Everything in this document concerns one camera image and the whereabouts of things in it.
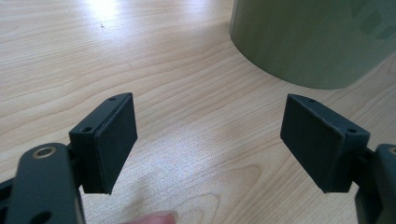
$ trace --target finger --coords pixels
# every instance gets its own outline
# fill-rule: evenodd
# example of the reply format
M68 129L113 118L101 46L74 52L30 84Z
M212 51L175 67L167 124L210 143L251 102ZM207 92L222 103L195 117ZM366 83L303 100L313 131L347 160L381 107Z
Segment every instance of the finger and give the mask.
M163 211L139 217L125 224L176 224L177 218L177 211Z

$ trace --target green container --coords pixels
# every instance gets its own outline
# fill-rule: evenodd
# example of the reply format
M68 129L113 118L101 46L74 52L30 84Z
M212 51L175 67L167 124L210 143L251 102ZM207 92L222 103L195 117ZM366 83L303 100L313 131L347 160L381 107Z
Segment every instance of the green container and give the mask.
M235 0L230 35L273 76L344 88L396 51L396 0Z

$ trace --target mounting hole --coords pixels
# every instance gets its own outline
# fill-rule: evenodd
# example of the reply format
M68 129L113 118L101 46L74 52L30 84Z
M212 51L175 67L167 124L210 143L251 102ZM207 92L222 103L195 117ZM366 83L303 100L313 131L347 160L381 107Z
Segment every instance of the mounting hole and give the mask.
M356 129L346 129L349 133L356 133Z
M51 217L52 214L50 212L41 212L30 219L30 224L44 224L47 223Z
M43 159L55 153L56 147L42 147L33 153L33 158Z
M87 132L89 132L90 130L92 130L91 127L85 127L85 128L83 128L83 129L81 129L81 131L84 132L84 133L87 133Z
M391 147L391 148L389 149L389 151L390 151L391 153L393 153L394 155L396 155L396 147Z

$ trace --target wood grain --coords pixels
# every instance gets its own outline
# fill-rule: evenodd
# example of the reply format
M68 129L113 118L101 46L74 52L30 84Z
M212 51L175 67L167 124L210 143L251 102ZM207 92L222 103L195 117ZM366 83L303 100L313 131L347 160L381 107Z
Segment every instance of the wood grain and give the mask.
M356 223L353 186L322 194L279 139L287 93L396 144L396 57L353 86L299 87L230 40L232 0L0 0L0 180L28 149L68 143L107 97L134 93L139 139L89 223L176 209L179 223Z

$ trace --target black plastic pad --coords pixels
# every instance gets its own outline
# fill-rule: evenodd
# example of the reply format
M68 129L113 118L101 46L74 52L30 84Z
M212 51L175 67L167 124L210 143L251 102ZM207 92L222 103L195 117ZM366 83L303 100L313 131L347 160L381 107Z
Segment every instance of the black plastic pad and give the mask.
M280 137L323 192L348 192L370 134L312 99L289 94Z
M131 93L108 98L69 133L73 151L83 158L86 193L111 193L137 140Z

